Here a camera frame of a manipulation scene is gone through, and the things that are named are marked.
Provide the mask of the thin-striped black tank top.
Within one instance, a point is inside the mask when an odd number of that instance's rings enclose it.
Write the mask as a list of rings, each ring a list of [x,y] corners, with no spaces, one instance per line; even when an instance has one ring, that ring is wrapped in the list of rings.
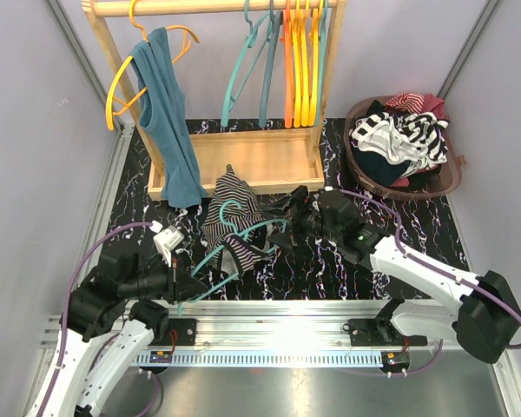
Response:
[[[201,225],[208,251],[214,252],[210,259],[212,266],[228,276],[244,275],[257,262],[270,259],[265,226],[243,234],[264,221],[257,195],[235,174],[233,167],[227,165],[226,173],[216,180],[207,216]]]

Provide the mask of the black white wide-striped tank top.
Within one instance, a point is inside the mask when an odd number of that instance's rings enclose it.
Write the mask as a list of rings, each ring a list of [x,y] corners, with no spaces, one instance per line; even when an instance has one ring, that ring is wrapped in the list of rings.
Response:
[[[378,112],[359,119],[348,135],[362,152],[376,153],[393,166],[406,163],[403,176],[407,177],[447,162],[448,124],[432,112],[406,116]]]

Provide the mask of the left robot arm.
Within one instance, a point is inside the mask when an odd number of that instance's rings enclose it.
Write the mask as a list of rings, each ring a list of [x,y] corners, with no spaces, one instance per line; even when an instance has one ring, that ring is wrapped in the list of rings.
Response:
[[[91,269],[69,295],[49,370],[29,416],[98,416],[148,345],[176,342],[161,301],[191,301],[208,290],[176,259],[141,265],[137,254]]]

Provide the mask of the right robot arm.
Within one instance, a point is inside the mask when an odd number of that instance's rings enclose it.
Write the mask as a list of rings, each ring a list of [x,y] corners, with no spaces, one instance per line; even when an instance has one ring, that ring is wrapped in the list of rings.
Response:
[[[308,237],[334,244],[344,259],[367,270],[395,277],[429,295],[433,305],[395,299],[376,316],[376,335],[386,345],[405,337],[455,341],[466,353],[494,364],[508,349],[521,348],[521,308],[507,280],[494,271],[477,275],[435,260],[366,222],[352,191],[325,187],[316,195],[296,190],[262,208],[289,221],[271,238],[292,252]]]

